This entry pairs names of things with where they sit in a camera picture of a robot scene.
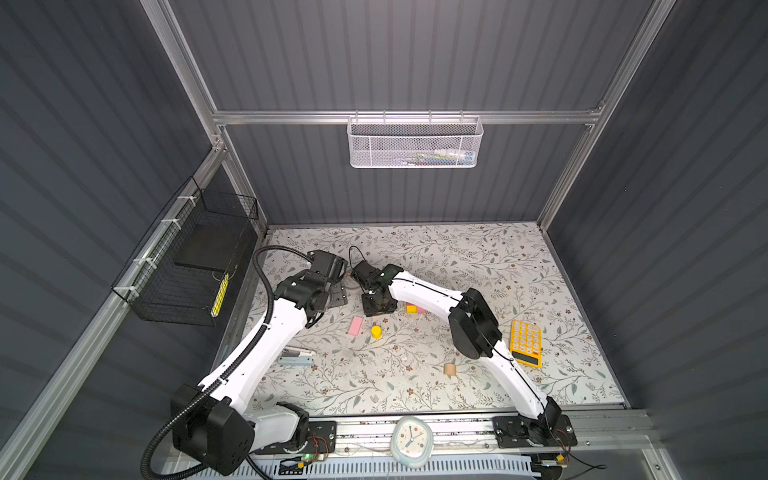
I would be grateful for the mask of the light pink rectangular block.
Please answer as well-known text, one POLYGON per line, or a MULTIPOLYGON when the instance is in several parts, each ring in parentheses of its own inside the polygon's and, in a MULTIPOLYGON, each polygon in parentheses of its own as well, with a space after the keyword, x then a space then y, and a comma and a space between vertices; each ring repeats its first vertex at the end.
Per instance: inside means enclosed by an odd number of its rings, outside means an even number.
POLYGON ((358 336, 362 330, 364 319, 360 316, 354 316, 348 330, 350 336, 358 336))

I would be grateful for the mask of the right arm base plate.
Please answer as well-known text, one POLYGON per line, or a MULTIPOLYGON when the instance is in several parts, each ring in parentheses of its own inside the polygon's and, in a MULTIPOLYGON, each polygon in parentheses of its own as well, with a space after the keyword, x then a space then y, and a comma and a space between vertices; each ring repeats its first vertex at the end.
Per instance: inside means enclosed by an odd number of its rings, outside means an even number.
POLYGON ((537 420, 520 415, 495 416, 491 422, 500 448, 574 447, 578 444, 570 418, 562 413, 547 414, 537 420))

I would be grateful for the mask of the white round clock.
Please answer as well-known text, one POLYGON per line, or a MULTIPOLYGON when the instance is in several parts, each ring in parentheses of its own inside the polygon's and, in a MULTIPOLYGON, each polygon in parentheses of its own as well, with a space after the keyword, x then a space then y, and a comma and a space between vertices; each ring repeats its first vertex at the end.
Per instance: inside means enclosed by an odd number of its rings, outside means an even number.
POLYGON ((431 428, 415 416, 404 416, 395 425, 390 438, 392 457, 410 469, 426 465, 434 449, 431 428))

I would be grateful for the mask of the yellow calculator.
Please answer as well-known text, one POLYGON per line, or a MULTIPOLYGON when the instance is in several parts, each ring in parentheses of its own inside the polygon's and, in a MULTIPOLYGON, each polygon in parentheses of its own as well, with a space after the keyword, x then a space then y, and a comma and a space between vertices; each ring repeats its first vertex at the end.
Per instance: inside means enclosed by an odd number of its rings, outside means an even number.
POLYGON ((513 320, 510 327, 510 353, 521 364, 542 366, 542 330, 531 323, 513 320))

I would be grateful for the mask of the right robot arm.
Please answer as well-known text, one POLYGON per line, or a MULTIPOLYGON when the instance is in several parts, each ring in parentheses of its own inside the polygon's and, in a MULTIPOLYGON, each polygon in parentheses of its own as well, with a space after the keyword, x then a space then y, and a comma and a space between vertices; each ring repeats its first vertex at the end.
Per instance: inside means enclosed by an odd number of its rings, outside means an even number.
POLYGON ((413 304, 445 320, 455 349, 485 365, 511 398, 518 414, 540 430, 556 426, 562 409, 545 395, 509 352, 499 322, 481 292, 451 290, 389 264, 382 269, 359 262, 351 277, 362 289, 366 316, 394 312, 399 302, 413 304))

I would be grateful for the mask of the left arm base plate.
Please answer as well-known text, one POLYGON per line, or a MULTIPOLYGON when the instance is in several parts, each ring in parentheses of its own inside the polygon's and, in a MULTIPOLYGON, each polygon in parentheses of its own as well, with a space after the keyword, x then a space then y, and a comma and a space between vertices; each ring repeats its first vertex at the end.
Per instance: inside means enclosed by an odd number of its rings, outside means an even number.
POLYGON ((283 450, 290 454, 334 453, 337 427, 336 421, 302 421, 283 450))

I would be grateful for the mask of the black foam pad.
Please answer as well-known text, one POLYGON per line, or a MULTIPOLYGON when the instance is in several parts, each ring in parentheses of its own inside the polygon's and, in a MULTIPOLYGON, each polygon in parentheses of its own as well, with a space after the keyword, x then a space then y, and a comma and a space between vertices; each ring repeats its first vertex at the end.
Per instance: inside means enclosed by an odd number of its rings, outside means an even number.
POLYGON ((214 225, 197 225, 182 242, 174 264, 210 272, 232 269, 249 243, 244 230, 214 225))

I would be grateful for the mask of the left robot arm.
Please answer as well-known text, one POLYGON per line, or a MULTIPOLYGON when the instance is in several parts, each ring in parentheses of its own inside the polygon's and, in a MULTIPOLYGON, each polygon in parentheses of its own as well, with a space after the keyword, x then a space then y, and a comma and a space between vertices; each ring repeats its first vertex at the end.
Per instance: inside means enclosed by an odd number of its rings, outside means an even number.
POLYGON ((205 469, 234 472, 254 451, 281 445, 302 450, 309 436, 309 415, 279 402, 248 419, 248 404, 269 368, 287 344, 324 315, 332 288, 345 274, 343 258, 314 250, 303 254, 308 268, 272 286, 259 275, 267 298, 266 311, 241 343, 197 385, 183 385, 171 401, 171 419, 158 433, 172 437, 175 449, 197 465, 175 473, 183 479, 205 469))

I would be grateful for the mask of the light blue stapler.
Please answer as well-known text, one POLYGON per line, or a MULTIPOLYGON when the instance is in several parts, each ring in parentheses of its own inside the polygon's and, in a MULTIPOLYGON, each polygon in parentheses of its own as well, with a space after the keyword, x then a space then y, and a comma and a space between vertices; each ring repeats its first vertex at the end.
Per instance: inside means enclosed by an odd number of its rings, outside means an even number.
POLYGON ((314 364, 314 350, 286 346, 278 357, 280 366, 311 366, 314 364))

